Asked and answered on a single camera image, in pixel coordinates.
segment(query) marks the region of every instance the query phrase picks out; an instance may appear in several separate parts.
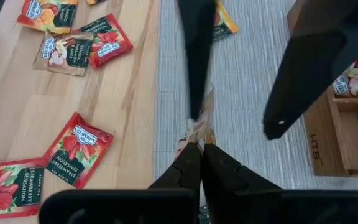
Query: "gray woven placemat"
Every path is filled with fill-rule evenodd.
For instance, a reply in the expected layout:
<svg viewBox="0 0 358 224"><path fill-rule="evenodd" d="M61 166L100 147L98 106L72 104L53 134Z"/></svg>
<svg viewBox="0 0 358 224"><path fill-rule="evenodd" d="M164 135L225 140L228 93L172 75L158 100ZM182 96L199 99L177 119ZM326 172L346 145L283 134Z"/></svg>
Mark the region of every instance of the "gray woven placemat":
<svg viewBox="0 0 358 224"><path fill-rule="evenodd" d="M357 178L314 177L303 119L268 141L262 117L289 39L295 0L223 0L239 32L214 44L211 81L217 145L284 189L358 189ZM154 178L172 163L186 129L185 55L173 0L161 0Z"/></svg>

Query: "gray textured mat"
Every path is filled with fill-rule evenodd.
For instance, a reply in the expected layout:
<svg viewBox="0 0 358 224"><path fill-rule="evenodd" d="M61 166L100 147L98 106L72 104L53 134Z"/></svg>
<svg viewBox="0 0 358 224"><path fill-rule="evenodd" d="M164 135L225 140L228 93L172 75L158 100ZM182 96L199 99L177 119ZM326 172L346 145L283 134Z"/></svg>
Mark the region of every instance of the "gray textured mat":
<svg viewBox="0 0 358 224"><path fill-rule="evenodd" d="M295 0L223 0L239 32L215 43L211 81L217 145L285 189L358 189L356 178L314 177L303 119L267 141L262 117L289 39L286 14ZM173 0L161 0L154 178L172 163L186 129L185 58Z"/></svg>

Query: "ahmad tea logo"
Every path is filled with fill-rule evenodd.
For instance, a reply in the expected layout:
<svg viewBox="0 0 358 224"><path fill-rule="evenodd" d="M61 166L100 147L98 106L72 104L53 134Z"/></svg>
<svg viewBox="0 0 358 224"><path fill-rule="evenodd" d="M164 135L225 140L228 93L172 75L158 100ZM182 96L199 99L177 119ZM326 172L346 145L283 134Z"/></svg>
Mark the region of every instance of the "ahmad tea logo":
<svg viewBox="0 0 358 224"><path fill-rule="evenodd" d="M93 146L96 143L96 140L98 140L96 136L87 132L78 125L75 126L73 133L77 136L77 140L81 144L90 144Z"/></svg>
<svg viewBox="0 0 358 224"><path fill-rule="evenodd" d="M50 54L55 50L55 41L53 37L48 37L45 40L44 48L42 49L42 58L50 58Z"/></svg>
<svg viewBox="0 0 358 224"><path fill-rule="evenodd" d="M29 6L29 10L27 10L26 16L30 19L36 19L41 15L41 4L36 0L32 0Z"/></svg>
<svg viewBox="0 0 358 224"><path fill-rule="evenodd" d="M113 43L113 44L104 44L102 48L100 48L100 50L98 50L98 55L99 57L105 56L106 54L117 50L119 48L119 44Z"/></svg>

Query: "wooden table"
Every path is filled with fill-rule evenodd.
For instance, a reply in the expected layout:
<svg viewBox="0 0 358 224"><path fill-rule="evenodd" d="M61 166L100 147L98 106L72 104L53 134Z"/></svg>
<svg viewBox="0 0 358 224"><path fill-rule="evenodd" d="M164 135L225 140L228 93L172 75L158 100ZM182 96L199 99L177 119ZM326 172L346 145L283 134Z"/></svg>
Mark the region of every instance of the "wooden table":
<svg viewBox="0 0 358 224"><path fill-rule="evenodd" d="M134 49L84 77L34 70L44 33L16 24L22 1L0 14L0 161L41 157L74 111L113 133L86 189L146 188L152 181L159 0L79 0L73 28L113 13ZM72 186L45 171L42 198ZM37 217L0 220L36 223Z"/></svg>

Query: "wooden box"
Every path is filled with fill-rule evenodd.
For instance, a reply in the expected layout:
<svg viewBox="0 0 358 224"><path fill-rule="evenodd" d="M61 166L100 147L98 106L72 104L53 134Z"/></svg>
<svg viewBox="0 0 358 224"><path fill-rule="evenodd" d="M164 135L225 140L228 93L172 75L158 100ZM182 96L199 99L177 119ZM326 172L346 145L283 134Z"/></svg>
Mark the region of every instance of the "wooden box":
<svg viewBox="0 0 358 224"><path fill-rule="evenodd" d="M291 33L306 0L288 13ZM332 87L304 114L313 172L358 177L358 98L335 98Z"/></svg>

